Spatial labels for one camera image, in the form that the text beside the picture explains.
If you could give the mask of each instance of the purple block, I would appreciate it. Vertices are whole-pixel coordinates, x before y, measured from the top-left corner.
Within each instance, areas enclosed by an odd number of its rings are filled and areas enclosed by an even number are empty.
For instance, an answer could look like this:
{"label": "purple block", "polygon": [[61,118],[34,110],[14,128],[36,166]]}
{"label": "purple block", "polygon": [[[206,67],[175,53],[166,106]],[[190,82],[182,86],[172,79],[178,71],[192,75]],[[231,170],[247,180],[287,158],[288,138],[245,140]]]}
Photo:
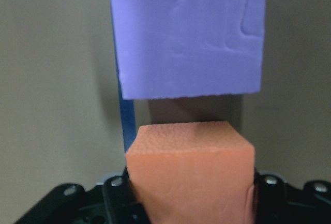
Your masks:
{"label": "purple block", "polygon": [[265,0],[111,0],[124,99],[260,90]]}

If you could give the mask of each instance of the orange block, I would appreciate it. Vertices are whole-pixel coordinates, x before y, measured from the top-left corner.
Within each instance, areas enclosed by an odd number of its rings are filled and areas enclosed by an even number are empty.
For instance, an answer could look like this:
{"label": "orange block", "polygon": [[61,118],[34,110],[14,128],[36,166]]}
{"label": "orange block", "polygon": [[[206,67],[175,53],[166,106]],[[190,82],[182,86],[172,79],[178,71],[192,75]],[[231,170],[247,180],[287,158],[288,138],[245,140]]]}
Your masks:
{"label": "orange block", "polygon": [[152,224],[253,224],[254,147],[229,123],[142,126],[126,160]]}

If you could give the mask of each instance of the block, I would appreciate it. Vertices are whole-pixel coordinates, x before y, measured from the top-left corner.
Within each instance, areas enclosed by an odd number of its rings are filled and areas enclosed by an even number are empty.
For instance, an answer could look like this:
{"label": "block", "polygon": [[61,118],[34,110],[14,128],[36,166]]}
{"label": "block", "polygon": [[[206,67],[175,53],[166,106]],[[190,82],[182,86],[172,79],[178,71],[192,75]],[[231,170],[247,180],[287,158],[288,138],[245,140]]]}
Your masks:
{"label": "block", "polygon": [[111,0],[124,99],[260,90],[265,0]]}
{"label": "block", "polygon": [[152,224],[254,223],[254,147],[227,122],[142,126],[126,160]]}

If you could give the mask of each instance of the silver screw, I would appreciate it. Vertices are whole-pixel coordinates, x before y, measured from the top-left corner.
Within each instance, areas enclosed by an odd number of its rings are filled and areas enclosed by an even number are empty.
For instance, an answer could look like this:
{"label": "silver screw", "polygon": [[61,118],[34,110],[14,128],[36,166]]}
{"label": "silver screw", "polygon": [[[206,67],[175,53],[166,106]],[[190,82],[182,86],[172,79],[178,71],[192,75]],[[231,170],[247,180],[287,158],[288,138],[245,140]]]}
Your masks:
{"label": "silver screw", "polygon": [[123,183],[123,179],[121,177],[117,177],[111,181],[113,187],[119,186]]}
{"label": "silver screw", "polygon": [[267,184],[271,184],[271,185],[275,185],[278,183],[277,178],[275,178],[274,176],[266,176],[264,180]]}
{"label": "silver screw", "polygon": [[63,194],[65,196],[70,196],[72,194],[75,194],[77,191],[77,187],[75,185],[71,185],[70,187],[66,188],[65,191],[63,191]]}
{"label": "silver screw", "polygon": [[321,183],[314,183],[314,189],[317,192],[322,192],[322,193],[326,193],[328,191],[327,187]]}

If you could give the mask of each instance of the orange block top face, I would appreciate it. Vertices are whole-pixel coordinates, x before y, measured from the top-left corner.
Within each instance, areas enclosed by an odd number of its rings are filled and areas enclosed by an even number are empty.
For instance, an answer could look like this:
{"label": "orange block top face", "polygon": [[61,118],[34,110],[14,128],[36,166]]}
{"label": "orange block top face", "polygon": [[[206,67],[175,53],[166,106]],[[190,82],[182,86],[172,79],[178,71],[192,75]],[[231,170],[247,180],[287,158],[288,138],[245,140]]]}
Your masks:
{"label": "orange block top face", "polygon": [[254,147],[227,122],[143,126],[126,159],[153,224],[243,224],[250,213]]}

